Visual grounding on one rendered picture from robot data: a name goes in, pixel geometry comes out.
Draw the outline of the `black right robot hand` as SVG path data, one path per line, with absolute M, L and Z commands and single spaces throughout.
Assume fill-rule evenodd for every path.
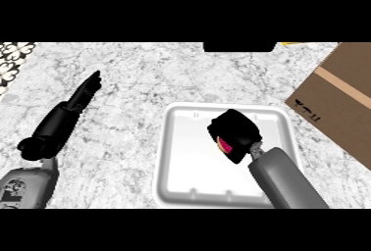
M 212 141 L 221 139 L 230 147 L 226 153 L 227 159 L 239 164 L 249 149 L 257 142 L 261 142 L 260 130 L 248 117 L 235 109 L 229 109 L 206 126 Z

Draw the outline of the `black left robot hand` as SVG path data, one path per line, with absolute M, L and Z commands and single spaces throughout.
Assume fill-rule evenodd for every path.
M 31 137 L 17 144 L 20 156 L 28 161 L 54 157 L 68 141 L 79 115 L 102 88 L 100 72 L 82 81 L 72 96 L 51 108 Z

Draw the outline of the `white plastic tray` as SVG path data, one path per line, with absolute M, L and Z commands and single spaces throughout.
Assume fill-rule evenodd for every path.
M 255 123 L 261 148 L 277 147 L 294 162 L 300 153 L 291 120 L 273 106 L 175 102 L 168 105 L 159 133 L 152 181 L 162 208 L 267 208 L 248 170 L 251 158 L 233 163 L 211 139 L 206 126 L 226 110 L 238 110 Z

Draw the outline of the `brown cardboard box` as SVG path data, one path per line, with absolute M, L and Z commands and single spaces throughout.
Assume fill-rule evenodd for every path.
M 341 42 L 285 100 L 371 170 L 371 42 Z

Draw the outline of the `black and white patterned cloth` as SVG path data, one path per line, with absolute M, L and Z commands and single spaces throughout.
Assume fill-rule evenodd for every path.
M 20 65 L 25 63 L 37 45 L 32 42 L 0 42 L 0 96 L 7 92 Z

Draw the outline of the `black appliance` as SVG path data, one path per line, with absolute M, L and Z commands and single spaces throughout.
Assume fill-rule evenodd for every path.
M 270 52 L 273 42 L 204 42 L 205 52 Z

